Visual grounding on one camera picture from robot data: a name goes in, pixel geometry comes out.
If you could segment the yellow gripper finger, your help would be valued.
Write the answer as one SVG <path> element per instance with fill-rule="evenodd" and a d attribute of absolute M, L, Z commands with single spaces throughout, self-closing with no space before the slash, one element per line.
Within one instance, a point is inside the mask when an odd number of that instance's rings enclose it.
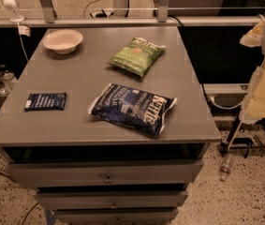
<path fill-rule="evenodd" d="M 265 25 L 265 17 L 258 15 L 260 21 L 240 39 L 240 44 L 249 48 L 259 47 Z"/>
<path fill-rule="evenodd" d="M 255 124 L 265 115 L 265 60 L 253 72 L 248 84 L 239 119 L 244 124 Z"/>

